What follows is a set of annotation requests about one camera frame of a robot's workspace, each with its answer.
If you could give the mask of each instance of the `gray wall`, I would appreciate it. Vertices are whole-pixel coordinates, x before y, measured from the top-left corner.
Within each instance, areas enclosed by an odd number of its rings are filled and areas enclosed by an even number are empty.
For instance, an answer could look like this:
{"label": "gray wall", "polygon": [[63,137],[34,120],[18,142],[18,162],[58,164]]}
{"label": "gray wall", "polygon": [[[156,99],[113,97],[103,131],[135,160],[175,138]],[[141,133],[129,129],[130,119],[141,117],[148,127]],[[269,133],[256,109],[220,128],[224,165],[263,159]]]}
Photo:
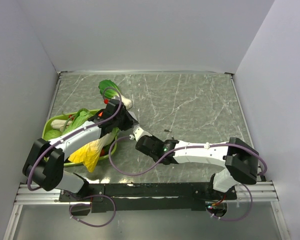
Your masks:
{"label": "gray wall", "polygon": [[57,74],[15,0],[0,0],[0,239]]}
{"label": "gray wall", "polygon": [[274,0],[18,0],[58,71],[234,73]]}
{"label": "gray wall", "polygon": [[234,75],[253,142],[300,239],[300,0],[276,0]]}

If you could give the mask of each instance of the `purple cable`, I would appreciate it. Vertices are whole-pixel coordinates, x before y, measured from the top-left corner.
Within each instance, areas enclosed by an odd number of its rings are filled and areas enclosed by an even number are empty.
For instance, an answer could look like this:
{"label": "purple cable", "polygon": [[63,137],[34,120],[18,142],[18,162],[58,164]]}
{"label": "purple cable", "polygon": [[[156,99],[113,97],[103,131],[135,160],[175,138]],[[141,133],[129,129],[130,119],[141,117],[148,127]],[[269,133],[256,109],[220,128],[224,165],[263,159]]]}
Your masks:
{"label": "purple cable", "polygon": [[43,157],[44,157],[51,149],[53,149],[54,147],[56,147],[56,146],[58,146],[59,144],[61,144],[62,141],[68,140],[69,138],[71,138],[71,137],[75,136],[76,134],[78,134],[78,133],[84,131],[85,129],[90,129],[90,128],[93,128],[93,127],[98,126],[98,125],[100,125],[100,124],[104,124],[105,122],[107,122],[107,121],[113,119],[113,118],[118,114],[118,112],[120,111],[120,108],[121,108],[121,106],[122,106],[122,98],[121,98],[121,94],[120,94],[120,92],[119,92],[117,89],[115,89],[114,87],[110,87],[110,86],[109,86],[109,87],[106,87],[106,88],[104,89],[102,97],[105,95],[105,92],[106,92],[107,89],[115,90],[116,93],[118,93],[118,95],[119,95],[119,107],[117,108],[117,110],[115,111],[115,113],[114,113],[112,116],[110,116],[110,117],[108,117],[107,119],[105,119],[105,120],[102,120],[102,121],[97,122],[97,123],[95,123],[95,124],[91,124],[91,125],[89,125],[89,126],[87,126],[87,127],[85,127],[85,128],[84,128],[84,127],[79,128],[79,129],[75,130],[74,132],[70,133],[69,135],[63,137],[61,140],[59,140],[59,141],[57,141],[56,143],[54,143],[54,144],[52,144],[51,146],[49,146],[49,147],[48,147],[48,148],[47,148],[47,149],[46,149],[46,150],[38,157],[38,159],[35,161],[35,163],[33,164],[32,168],[31,168],[31,170],[30,170],[30,173],[29,173],[29,176],[28,176],[28,181],[27,181],[27,187],[28,187],[28,189],[29,189],[30,191],[35,191],[35,190],[38,190],[38,189],[41,188],[40,186],[39,186],[39,187],[36,187],[36,188],[32,188],[32,187],[31,187],[32,177],[33,177],[34,172],[35,172],[35,169],[36,169],[36,167],[38,166],[38,164],[39,164],[39,162],[41,161],[41,159],[42,159],[42,158],[43,158]]}
{"label": "purple cable", "polygon": [[[142,174],[145,174],[145,173],[149,172],[155,166],[157,166],[169,154],[171,154],[171,153],[173,153],[175,151],[178,151],[178,150],[185,149],[185,147],[177,147],[175,149],[167,151],[154,165],[152,165],[147,170],[144,170],[144,171],[139,172],[139,173],[130,173],[130,172],[122,171],[119,168],[117,168],[117,166],[115,166],[114,162],[112,161],[112,157],[111,157],[111,152],[112,152],[112,149],[114,148],[115,144],[117,142],[121,141],[121,140],[124,140],[124,139],[129,139],[129,136],[119,137],[117,140],[115,140],[111,144],[111,146],[109,148],[109,161],[110,161],[112,167],[114,167],[114,169],[117,170],[119,173],[127,175],[127,176],[132,176],[132,177],[139,176],[139,175],[142,175]],[[261,171],[260,173],[258,173],[258,176],[265,174],[267,172],[267,170],[268,170],[266,162],[258,154],[256,154],[254,151],[251,151],[250,149],[248,149],[248,148],[246,148],[244,146],[233,144],[233,143],[217,143],[217,144],[210,145],[210,148],[215,148],[215,147],[235,147],[235,148],[238,148],[238,149],[242,149],[242,150],[246,151],[248,154],[253,155],[254,157],[258,158],[260,160],[260,162],[263,164],[263,167],[264,167],[263,171]],[[202,148],[204,148],[204,145],[200,145],[200,146],[187,146],[186,148],[187,149],[202,149]]]}
{"label": "purple cable", "polygon": [[[75,199],[78,199],[78,198],[75,197],[72,193],[69,192],[69,194],[70,194],[72,197],[74,197]],[[71,213],[71,210],[72,210],[73,207],[75,207],[75,206],[87,206],[87,207],[90,207],[90,204],[84,204],[84,203],[77,203],[77,204],[75,204],[75,205],[72,205],[72,206],[69,208],[70,218],[72,218],[72,219],[74,219],[74,220],[76,220],[76,221],[78,221],[78,222],[80,222],[80,223],[82,223],[82,224],[85,224],[85,225],[87,225],[87,226],[89,226],[89,227],[93,227],[93,228],[101,228],[101,227],[104,227],[104,226],[108,225],[109,223],[111,223],[111,221],[115,218],[115,215],[116,215],[116,204],[115,204],[115,202],[111,199],[111,197],[109,197],[109,196],[107,196],[107,195],[103,195],[103,194],[90,195],[90,196],[86,196],[86,197],[81,198],[81,199],[82,199],[82,200],[83,200],[83,199],[90,199],[90,198],[94,198],[94,197],[103,197],[103,198],[109,199],[110,202],[112,203],[112,205],[113,205],[113,214],[112,214],[111,218],[109,219],[109,221],[107,221],[106,223],[101,224],[101,225],[94,225],[94,224],[90,224],[90,223],[88,223],[88,222],[86,222],[86,221],[82,221],[81,219],[79,219],[79,218],[73,216],[72,213]]]}
{"label": "purple cable", "polygon": [[249,206],[248,210],[245,212],[245,214],[243,214],[241,217],[238,217],[238,218],[221,218],[221,217],[215,216],[212,212],[207,210],[211,214],[211,217],[213,217],[215,219],[218,219],[220,221],[224,221],[224,222],[237,222],[237,221],[240,221],[242,219],[245,219],[249,215],[249,213],[251,212],[253,198],[252,198],[252,194],[251,194],[251,191],[249,190],[249,188],[245,184],[242,184],[242,186],[244,186],[246,188],[246,190],[248,191],[248,193],[250,195],[250,206]]}

